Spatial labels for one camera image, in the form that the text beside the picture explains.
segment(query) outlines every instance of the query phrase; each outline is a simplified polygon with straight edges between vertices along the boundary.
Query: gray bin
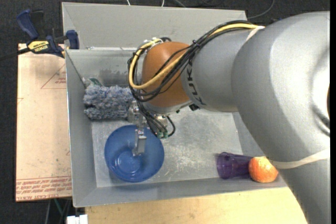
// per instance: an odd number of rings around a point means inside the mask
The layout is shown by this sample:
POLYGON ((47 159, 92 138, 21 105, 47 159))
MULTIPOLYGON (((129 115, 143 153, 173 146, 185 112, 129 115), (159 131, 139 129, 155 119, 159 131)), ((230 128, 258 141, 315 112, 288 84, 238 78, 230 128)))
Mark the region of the gray bin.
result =
POLYGON ((67 94, 73 203, 75 207, 202 196, 286 186, 276 181, 219 178, 215 155, 231 152, 263 155, 239 114, 189 109, 172 115, 176 133, 163 140, 165 160, 160 171, 141 183, 126 183, 109 174, 104 143, 127 121, 91 121, 84 114, 84 79, 98 78, 106 86, 127 85, 127 50, 67 50, 67 94))

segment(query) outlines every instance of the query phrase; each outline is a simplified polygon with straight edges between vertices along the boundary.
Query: gray box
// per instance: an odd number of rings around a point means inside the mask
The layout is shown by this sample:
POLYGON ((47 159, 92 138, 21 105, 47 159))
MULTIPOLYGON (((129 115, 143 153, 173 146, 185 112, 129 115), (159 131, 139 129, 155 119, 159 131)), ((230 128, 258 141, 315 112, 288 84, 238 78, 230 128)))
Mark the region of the gray box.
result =
MULTIPOLYGON (((73 14, 77 5, 71 4, 66 7, 68 14, 73 14)), ((124 7, 110 5, 88 5, 86 14, 94 14, 100 17, 100 27, 112 27, 116 22, 104 22, 106 12, 114 9, 119 16, 132 16, 134 12, 148 16, 155 10, 151 7, 132 7, 125 12, 124 7)), ((181 14, 188 14, 190 20, 199 14, 204 15, 200 19, 197 29, 188 28, 188 25, 179 25, 180 32, 173 29, 178 23, 168 23, 164 29, 173 40, 190 42, 190 35, 197 38, 203 32, 213 28, 222 18, 221 23, 232 20, 232 11, 228 12, 227 19, 225 10, 217 10, 218 14, 213 17, 213 10, 203 9, 176 9, 158 8, 156 16, 160 19, 167 18, 170 12, 171 18, 181 14)), ((237 17, 241 12, 234 12, 237 17)), ((65 19, 65 30, 69 25, 77 26, 76 31, 83 33, 81 27, 90 29, 90 18, 87 22, 78 22, 76 17, 72 22, 65 19)), ((129 34, 124 35, 125 25, 119 25, 115 29, 113 39, 114 49, 93 49, 93 50, 68 50, 66 53, 67 67, 67 91, 68 91, 68 112, 69 112, 69 134, 71 150, 72 188, 73 203, 75 207, 115 204, 121 202, 135 202, 157 199, 182 198, 190 196, 201 196, 219 194, 232 191, 244 191, 262 188, 274 188, 286 186, 281 177, 269 184, 256 183, 250 179, 228 179, 218 178, 215 166, 215 154, 223 151, 250 156, 262 155, 249 132, 241 121, 239 114, 215 113, 208 111, 183 110, 172 118, 177 126, 176 133, 163 141, 165 149, 165 161, 161 170, 152 178, 141 183, 125 183, 113 178, 105 165, 103 159, 103 147, 110 133, 119 126, 129 124, 126 121, 91 121, 84 114, 82 102, 85 85, 83 79, 99 78, 107 86, 127 84, 127 60, 131 57, 133 50, 130 47, 137 47, 143 41, 143 32, 157 33, 162 25, 156 25, 153 20, 151 29, 136 28, 137 22, 128 24, 129 34)), ((110 33, 100 36, 107 40, 110 33)), ((90 39, 94 33, 80 34, 82 44, 90 46, 90 39)))

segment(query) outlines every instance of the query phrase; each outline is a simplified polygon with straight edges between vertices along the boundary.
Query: orange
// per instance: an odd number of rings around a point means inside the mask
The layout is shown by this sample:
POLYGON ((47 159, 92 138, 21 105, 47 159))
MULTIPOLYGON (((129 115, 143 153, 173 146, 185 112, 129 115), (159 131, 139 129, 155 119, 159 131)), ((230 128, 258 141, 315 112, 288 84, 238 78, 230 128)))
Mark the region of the orange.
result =
POLYGON ((248 163, 248 171, 251 178, 260 183, 273 182, 278 176, 276 168, 264 156, 252 158, 248 163))

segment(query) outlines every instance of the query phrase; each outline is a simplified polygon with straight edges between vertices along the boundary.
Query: gray robot arm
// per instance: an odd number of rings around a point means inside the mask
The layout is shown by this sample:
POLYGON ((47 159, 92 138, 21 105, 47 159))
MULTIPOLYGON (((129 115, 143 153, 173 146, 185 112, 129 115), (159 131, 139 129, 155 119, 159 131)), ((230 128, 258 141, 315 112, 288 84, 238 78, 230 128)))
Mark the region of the gray robot arm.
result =
POLYGON ((239 111, 309 223, 331 223, 330 13, 290 17, 209 42, 182 73, 198 107, 239 111))

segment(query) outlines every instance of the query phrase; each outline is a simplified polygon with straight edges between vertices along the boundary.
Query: purple cup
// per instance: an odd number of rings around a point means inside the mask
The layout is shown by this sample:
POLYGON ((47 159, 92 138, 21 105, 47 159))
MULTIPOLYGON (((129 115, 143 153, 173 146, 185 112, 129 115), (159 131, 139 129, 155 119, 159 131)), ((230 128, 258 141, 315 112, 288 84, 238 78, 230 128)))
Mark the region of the purple cup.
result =
POLYGON ((217 157, 217 171, 221 178, 249 177, 249 156, 222 152, 217 157))

